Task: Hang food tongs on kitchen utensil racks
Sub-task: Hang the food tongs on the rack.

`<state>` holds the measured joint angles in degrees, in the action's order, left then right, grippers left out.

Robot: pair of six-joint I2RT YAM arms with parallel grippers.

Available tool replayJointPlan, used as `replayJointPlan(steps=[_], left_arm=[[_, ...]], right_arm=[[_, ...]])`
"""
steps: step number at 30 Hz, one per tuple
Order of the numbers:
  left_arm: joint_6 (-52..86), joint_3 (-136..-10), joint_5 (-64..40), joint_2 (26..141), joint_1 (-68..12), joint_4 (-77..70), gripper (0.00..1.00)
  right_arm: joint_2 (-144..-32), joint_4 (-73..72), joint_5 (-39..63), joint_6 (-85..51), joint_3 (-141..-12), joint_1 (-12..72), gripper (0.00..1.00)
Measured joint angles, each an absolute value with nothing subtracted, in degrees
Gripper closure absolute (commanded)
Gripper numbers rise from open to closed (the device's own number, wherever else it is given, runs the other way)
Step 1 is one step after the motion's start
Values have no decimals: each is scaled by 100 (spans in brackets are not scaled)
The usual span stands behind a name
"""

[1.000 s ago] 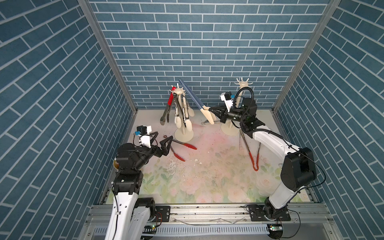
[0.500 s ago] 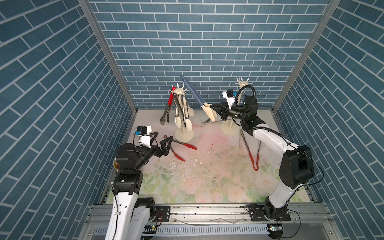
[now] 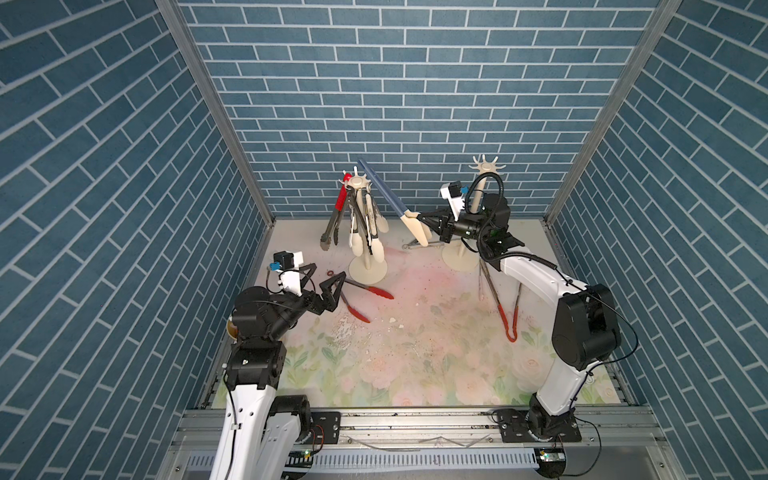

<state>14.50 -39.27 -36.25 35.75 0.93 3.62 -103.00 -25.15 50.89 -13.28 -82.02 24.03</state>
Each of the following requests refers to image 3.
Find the red ring steel tongs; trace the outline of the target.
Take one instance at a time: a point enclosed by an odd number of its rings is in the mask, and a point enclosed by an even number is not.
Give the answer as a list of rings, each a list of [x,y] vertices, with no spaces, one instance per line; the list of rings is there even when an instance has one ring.
[[[351,178],[352,175],[350,173],[344,173],[334,209],[327,223],[326,229],[320,237],[320,247],[323,251],[328,251],[331,244],[337,245],[339,242],[339,229],[341,220],[343,219],[347,198],[347,183]]]

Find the black silicone tongs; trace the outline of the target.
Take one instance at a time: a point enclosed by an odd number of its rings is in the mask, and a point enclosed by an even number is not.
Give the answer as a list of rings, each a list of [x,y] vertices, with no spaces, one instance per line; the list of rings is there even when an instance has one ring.
[[[356,191],[356,201],[357,201],[357,204],[358,204],[360,220],[361,220],[361,227],[360,227],[361,235],[364,238],[364,253],[363,254],[372,255],[371,254],[371,249],[370,249],[370,244],[369,244],[369,242],[370,242],[370,236],[369,236],[369,230],[368,230],[369,220],[368,220],[367,208],[365,206],[365,200],[364,200],[364,195],[368,191],[365,188],[363,188],[363,189],[354,189],[354,190]]]

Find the blue wooden tip tongs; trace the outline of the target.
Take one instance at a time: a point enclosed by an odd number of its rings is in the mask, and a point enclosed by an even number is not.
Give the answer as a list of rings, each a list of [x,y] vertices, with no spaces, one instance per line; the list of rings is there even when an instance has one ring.
[[[414,239],[418,240],[422,245],[430,241],[431,234],[428,232],[427,227],[417,219],[418,213],[409,210],[405,203],[394,193],[394,191],[389,186],[386,185],[384,180],[364,159],[358,158],[357,164],[365,172],[368,179],[381,192],[389,205],[398,214],[400,220],[411,232]]]

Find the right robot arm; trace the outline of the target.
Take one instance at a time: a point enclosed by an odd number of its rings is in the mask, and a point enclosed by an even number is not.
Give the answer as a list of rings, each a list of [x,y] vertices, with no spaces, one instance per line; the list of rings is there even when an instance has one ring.
[[[612,363],[611,356],[622,342],[619,322],[623,317],[615,308],[610,289],[567,276],[555,263],[529,252],[509,232],[504,185],[494,172],[480,174],[469,186],[459,182],[443,185],[440,195],[448,205],[432,213],[408,210],[374,172],[345,174],[334,212],[321,236],[322,249],[337,240],[338,224],[348,212],[353,253],[383,259],[379,233],[385,227],[370,196],[371,187],[379,189],[399,213],[417,244],[427,246],[432,234],[443,243],[453,238],[472,240],[481,266],[517,280],[553,307],[550,339],[555,360],[543,385],[532,394],[527,411],[501,409],[493,416],[507,442],[580,440],[577,397],[595,369]]]

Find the cream silicone steel tongs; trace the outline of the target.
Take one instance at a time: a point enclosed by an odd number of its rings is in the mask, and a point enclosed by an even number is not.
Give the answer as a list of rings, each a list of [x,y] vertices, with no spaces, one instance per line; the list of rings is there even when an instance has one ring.
[[[376,209],[375,209],[373,198],[369,192],[365,193],[364,200],[365,200],[365,206],[367,208],[367,215],[369,220],[368,230],[369,230],[369,236],[370,236],[369,244],[370,244],[371,254],[373,255],[373,258],[377,263],[383,263],[385,261],[385,250],[379,238]]]

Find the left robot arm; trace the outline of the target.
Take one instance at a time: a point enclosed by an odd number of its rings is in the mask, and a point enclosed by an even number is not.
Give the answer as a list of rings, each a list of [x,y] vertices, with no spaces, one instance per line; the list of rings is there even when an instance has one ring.
[[[305,313],[338,307],[346,274],[327,278],[317,293],[305,288],[315,270],[313,263],[283,270],[279,291],[252,286],[235,299],[237,336],[224,369],[227,404],[212,479],[279,479],[294,445],[310,435],[308,398],[277,389],[287,355],[283,335]]]

